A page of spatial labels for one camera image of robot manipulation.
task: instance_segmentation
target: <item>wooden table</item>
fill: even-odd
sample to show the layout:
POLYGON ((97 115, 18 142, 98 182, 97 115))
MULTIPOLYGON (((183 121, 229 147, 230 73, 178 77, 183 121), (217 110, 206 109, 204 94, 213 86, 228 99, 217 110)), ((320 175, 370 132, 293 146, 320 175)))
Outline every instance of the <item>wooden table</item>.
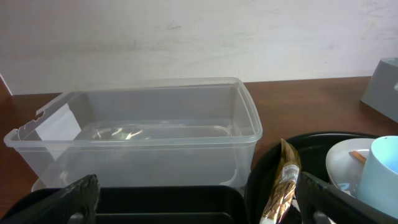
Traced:
MULTIPOLYGON (((398 123, 359 100, 369 77, 246 83, 256 104, 263 137, 252 166, 280 138, 314 131, 354 131, 397 135, 398 123)), ((35 111, 58 95, 19 95, 0 104, 0 135, 34 118, 35 111)), ((37 176, 23 158, 1 141, 0 217, 30 192, 37 176)))

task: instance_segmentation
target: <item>cup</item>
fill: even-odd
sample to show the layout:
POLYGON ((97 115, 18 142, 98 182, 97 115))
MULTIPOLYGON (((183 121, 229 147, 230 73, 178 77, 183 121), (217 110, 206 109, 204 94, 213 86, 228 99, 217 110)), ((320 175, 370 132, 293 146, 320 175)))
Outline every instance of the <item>cup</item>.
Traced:
POLYGON ((398 218, 398 136, 384 136, 373 141, 357 199, 398 218))

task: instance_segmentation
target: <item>plastic bin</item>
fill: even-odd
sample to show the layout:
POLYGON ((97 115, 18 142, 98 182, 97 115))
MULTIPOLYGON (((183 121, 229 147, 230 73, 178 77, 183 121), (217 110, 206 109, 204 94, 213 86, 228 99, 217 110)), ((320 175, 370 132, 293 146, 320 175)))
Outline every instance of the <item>plastic bin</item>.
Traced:
POLYGON ((236 78, 159 80, 64 93, 4 138, 46 187, 228 185, 250 173, 261 123, 236 78))

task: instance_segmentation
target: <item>gold wrapper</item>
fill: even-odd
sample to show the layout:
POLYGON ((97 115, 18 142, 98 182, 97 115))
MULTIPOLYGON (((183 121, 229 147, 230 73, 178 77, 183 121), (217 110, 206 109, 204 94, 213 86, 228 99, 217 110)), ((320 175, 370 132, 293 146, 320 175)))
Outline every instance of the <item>gold wrapper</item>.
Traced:
POLYGON ((271 196, 262 213, 260 224, 279 223, 292 203, 301 163, 296 148, 280 140, 282 151, 271 196))

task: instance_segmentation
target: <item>white wall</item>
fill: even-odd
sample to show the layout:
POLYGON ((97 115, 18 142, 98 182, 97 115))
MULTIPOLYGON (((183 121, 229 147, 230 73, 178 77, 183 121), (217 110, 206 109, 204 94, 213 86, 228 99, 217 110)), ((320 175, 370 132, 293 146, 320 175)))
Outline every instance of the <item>white wall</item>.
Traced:
POLYGON ((13 94, 362 76, 394 56, 397 0, 0 1, 0 73, 13 94))

